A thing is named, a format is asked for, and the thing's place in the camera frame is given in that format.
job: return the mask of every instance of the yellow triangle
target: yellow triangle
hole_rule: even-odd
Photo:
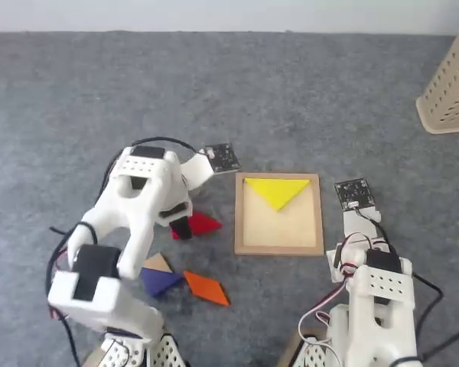
[[[245,182],[275,210],[285,206],[309,184],[309,180],[276,178],[246,178]]]

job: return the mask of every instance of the red wire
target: red wire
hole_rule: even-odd
[[[60,266],[58,265],[58,260],[59,260],[60,257],[63,256],[66,252],[67,252],[67,249],[66,249],[66,248],[64,248],[64,249],[62,249],[60,252],[58,252],[58,257],[57,257],[56,261],[54,262],[54,267],[55,267],[57,270],[61,270]]]

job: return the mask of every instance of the orange tangram piece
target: orange tangram piece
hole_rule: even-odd
[[[211,300],[223,306],[229,306],[230,302],[223,292],[219,281],[201,277],[200,275],[184,271],[185,279],[189,284],[190,290],[194,296],[201,297],[205,300]]]

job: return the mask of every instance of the red tangram piece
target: red tangram piece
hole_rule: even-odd
[[[223,225],[217,220],[205,216],[199,212],[192,213],[192,217],[189,218],[189,226],[190,229],[192,229],[193,235],[203,235],[223,227]],[[171,231],[171,236],[173,239],[180,239],[177,233],[175,233],[173,230]]]

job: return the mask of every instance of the wooden puzzle board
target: wooden puzzle board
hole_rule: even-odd
[[[246,178],[299,179],[309,184],[280,210]],[[235,253],[323,255],[320,185],[316,174],[236,174]]]

